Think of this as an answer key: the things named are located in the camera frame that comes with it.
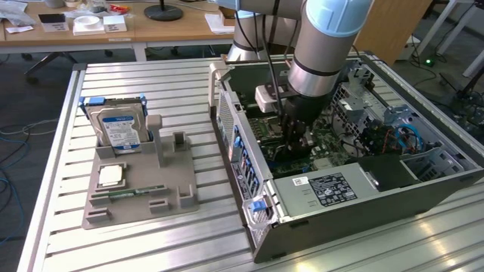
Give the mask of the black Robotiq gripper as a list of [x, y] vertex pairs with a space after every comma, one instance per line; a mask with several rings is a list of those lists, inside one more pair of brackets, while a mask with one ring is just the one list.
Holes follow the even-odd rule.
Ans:
[[293, 145], [300, 141], [306, 129], [312, 127], [328, 104], [329, 95], [320, 97], [297, 95], [286, 98], [282, 121], [280, 123], [286, 145]]

